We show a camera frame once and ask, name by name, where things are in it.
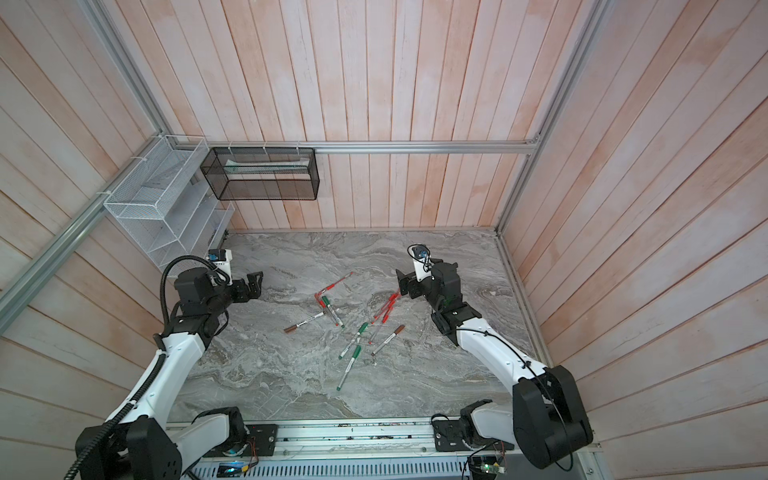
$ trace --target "green marker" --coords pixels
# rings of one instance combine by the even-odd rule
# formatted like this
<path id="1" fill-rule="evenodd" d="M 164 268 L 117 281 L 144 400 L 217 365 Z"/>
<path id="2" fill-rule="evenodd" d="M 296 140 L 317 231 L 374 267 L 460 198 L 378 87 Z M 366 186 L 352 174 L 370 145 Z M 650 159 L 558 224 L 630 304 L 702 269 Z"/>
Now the green marker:
<path id="1" fill-rule="evenodd" d="M 368 327 L 368 322 L 364 322 L 360 326 L 360 329 L 357 330 L 357 333 L 355 333 L 355 336 L 352 337 L 352 339 L 349 341 L 349 343 L 346 344 L 346 347 L 344 347 L 344 350 L 342 350 L 341 354 L 339 355 L 339 360 L 344 358 L 344 356 L 349 351 L 349 349 L 352 348 L 352 345 L 354 345 L 355 343 L 360 343 L 360 336 L 362 335 L 363 332 L 366 331 L 367 327 Z"/>
<path id="2" fill-rule="evenodd" d="M 345 326 L 344 322 L 341 321 L 341 319 L 339 318 L 339 314 L 336 313 L 336 311 L 331 306 L 331 301 L 328 300 L 327 296 L 323 296 L 323 303 L 326 304 L 326 307 L 328 308 L 328 311 L 330 312 L 331 317 L 333 318 L 333 321 L 336 322 L 336 326 L 341 325 L 341 327 L 344 328 Z"/>
<path id="3" fill-rule="evenodd" d="M 355 359 L 360 354 L 360 350 L 362 350 L 362 346 L 358 345 L 357 348 L 355 348 L 355 352 L 352 354 L 352 358 L 349 359 L 349 365 L 346 366 L 346 370 L 344 370 L 344 375 L 341 377 L 341 382 L 339 382 L 339 386 L 336 387 L 336 390 L 341 390 L 341 386 L 344 385 L 344 380 L 346 380 L 346 376 L 349 375 L 349 371 L 352 369 L 352 364 L 355 362 Z"/>

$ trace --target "gray marble tabletop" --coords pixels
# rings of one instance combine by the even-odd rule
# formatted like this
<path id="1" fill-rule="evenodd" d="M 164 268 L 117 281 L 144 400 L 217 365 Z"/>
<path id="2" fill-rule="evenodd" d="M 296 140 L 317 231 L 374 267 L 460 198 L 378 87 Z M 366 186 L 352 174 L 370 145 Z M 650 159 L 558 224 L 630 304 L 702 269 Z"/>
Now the gray marble tabletop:
<path id="1" fill-rule="evenodd" d="M 375 345 L 406 328 L 376 356 L 362 353 L 336 391 L 348 353 L 339 353 L 397 288 L 395 268 L 413 270 L 406 247 L 458 262 L 464 299 L 502 335 L 531 354 L 531 340 L 490 231 L 235 234 L 233 275 L 264 272 L 259 300 L 232 305 L 230 325 L 193 368 L 170 413 L 190 421 L 205 409 L 238 406 L 246 420 L 456 415 L 480 399 L 508 402 L 503 385 L 471 354 L 440 335 L 423 298 L 398 300 Z M 346 328 L 321 317 L 314 293 L 349 271 L 327 296 Z"/>

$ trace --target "black plastic joint cover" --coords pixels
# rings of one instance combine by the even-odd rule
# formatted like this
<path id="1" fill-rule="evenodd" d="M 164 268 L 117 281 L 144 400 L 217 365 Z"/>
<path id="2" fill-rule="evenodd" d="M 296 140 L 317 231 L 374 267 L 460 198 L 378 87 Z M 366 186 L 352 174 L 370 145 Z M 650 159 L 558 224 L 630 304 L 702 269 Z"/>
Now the black plastic joint cover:
<path id="1" fill-rule="evenodd" d="M 544 403 L 552 395 L 554 407 Z M 563 366 L 512 387 L 512 424 L 520 449 L 537 468 L 564 458 L 592 443 L 592 428 L 573 375 Z"/>

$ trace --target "wooden plank wall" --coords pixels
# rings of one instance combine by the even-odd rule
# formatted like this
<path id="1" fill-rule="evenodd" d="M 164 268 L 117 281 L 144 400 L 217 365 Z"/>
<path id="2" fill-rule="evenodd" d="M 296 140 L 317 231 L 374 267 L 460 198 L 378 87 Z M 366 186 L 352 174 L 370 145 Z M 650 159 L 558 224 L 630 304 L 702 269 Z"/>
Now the wooden plank wall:
<path id="1" fill-rule="evenodd" d="M 616 478 L 768 478 L 768 2 L 618 2 L 504 238 Z"/>
<path id="2" fill-rule="evenodd" d="M 594 0 L 104 0 L 174 133 L 212 141 L 524 140 Z M 515 154 L 320 155 L 317 201 L 236 230 L 498 223 Z"/>
<path id="3" fill-rule="evenodd" d="M 152 134 L 76 0 L 0 2 L 0 289 Z M 61 478 L 128 394 L 161 328 L 159 278 L 103 220 L 0 338 L 5 477 Z"/>

